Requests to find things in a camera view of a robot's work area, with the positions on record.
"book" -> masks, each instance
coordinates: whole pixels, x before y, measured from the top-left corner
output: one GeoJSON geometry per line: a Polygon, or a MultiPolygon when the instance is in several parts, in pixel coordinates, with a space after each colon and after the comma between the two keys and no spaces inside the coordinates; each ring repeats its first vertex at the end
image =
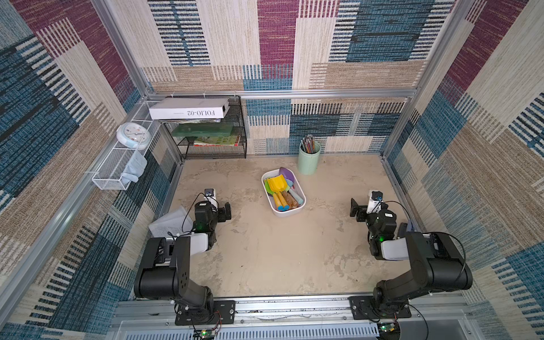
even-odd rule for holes
{"type": "Polygon", "coordinates": [[[238,146],[240,136],[225,137],[198,137],[194,141],[196,146],[238,146]]]}
{"type": "Polygon", "coordinates": [[[173,131],[174,137],[228,137],[232,125],[227,123],[180,124],[173,131]]]}
{"type": "Polygon", "coordinates": [[[217,119],[228,112],[228,98],[165,98],[149,108],[151,119],[217,119]]]}

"white box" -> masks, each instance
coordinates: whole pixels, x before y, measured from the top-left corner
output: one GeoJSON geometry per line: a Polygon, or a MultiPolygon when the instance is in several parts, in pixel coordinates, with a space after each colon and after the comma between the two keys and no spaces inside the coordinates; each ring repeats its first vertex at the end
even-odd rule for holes
{"type": "Polygon", "coordinates": [[[280,169],[265,172],[263,177],[261,177],[261,184],[263,185],[265,196],[268,197],[268,204],[270,204],[270,208],[272,209],[274,214],[276,216],[278,216],[278,217],[288,217],[288,216],[300,213],[302,208],[304,208],[304,206],[306,205],[306,196],[304,195],[304,191],[302,191],[302,188],[300,187],[299,181],[296,179],[295,173],[291,171],[291,174],[293,174],[293,178],[295,179],[293,181],[293,190],[295,190],[295,192],[297,194],[299,194],[300,198],[302,198],[304,200],[304,202],[302,203],[302,205],[300,207],[294,208],[294,209],[291,209],[291,210],[288,210],[288,211],[277,211],[276,210],[276,204],[274,203],[274,199],[272,198],[272,196],[268,195],[267,189],[264,186],[264,180],[267,179],[267,178],[270,178],[270,177],[279,176],[280,175],[280,169]]]}
{"type": "Polygon", "coordinates": [[[165,98],[149,108],[151,119],[217,119],[228,111],[228,98],[165,98]]]}

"green cup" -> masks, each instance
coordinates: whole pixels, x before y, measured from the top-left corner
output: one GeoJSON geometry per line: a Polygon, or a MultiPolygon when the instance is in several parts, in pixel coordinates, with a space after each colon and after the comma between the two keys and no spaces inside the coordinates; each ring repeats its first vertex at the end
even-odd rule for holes
{"type": "Polygon", "coordinates": [[[303,175],[311,175],[317,169],[317,164],[319,163],[319,154],[321,152],[321,145],[314,141],[316,146],[315,153],[306,153],[302,150],[302,143],[299,146],[299,172],[303,175]]]}

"patterned wall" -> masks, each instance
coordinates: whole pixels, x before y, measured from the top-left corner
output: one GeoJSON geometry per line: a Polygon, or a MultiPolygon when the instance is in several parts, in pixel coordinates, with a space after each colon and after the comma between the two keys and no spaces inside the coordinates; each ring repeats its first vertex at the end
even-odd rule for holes
{"type": "Polygon", "coordinates": [[[406,98],[242,100],[248,154],[298,153],[312,133],[323,152],[380,152],[406,98]]]}
{"type": "MultiPolygon", "coordinates": [[[[139,94],[89,0],[0,0],[0,12],[2,284],[139,94]]],[[[170,185],[167,149],[156,137],[129,190],[93,191],[0,338],[101,338],[170,185]]]]}
{"type": "Polygon", "coordinates": [[[413,87],[454,0],[112,0],[155,91],[413,87]]]}
{"type": "Polygon", "coordinates": [[[389,156],[425,229],[474,275],[488,339],[542,339],[544,2],[477,0],[389,156]]]}
{"type": "MultiPolygon", "coordinates": [[[[154,91],[412,88],[454,0],[112,0],[154,91]]],[[[248,100],[249,154],[379,152],[405,98],[248,100]]]]}

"metal plate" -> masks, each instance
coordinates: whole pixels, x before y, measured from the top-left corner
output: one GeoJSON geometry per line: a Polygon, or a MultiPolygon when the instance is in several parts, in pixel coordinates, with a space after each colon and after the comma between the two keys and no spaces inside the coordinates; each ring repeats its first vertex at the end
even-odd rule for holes
{"type": "Polygon", "coordinates": [[[209,315],[199,315],[189,313],[189,311],[180,310],[176,314],[176,326],[192,326],[192,325],[215,325],[219,321],[219,316],[221,315],[221,323],[225,325],[230,325],[234,323],[234,313],[236,311],[236,301],[234,300],[223,300],[223,301],[214,301],[214,311],[219,313],[214,313],[213,318],[209,319],[209,315]]]}
{"type": "MultiPolygon", "coordinates": [[[[381,311],[375,311],[370,296],[350,296],[349,305],[351,307],[351,314],[355,320],[371,320],[371,319],[394,319],[394,314],[383,313],[381,311]]],[[[412,313],[407,307],[403,307],[397,313],[397,318],[411,318],[412,313]]]]}

